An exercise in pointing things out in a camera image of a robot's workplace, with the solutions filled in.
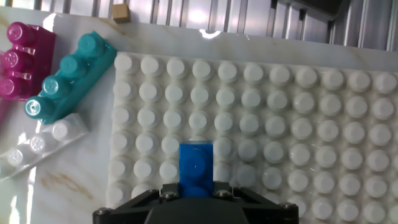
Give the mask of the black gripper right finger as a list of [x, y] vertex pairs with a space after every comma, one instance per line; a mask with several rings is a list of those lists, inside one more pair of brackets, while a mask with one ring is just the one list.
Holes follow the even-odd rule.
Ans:
[[226, 198], [232, 196], [231, 187], [228, 182], [213, 182], [213, 196]]

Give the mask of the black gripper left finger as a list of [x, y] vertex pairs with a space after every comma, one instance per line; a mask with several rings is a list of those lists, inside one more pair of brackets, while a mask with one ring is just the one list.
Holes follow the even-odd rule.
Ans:
[[163, 198], [179, 198], [179, 183], [163, 184], [160, 196]]

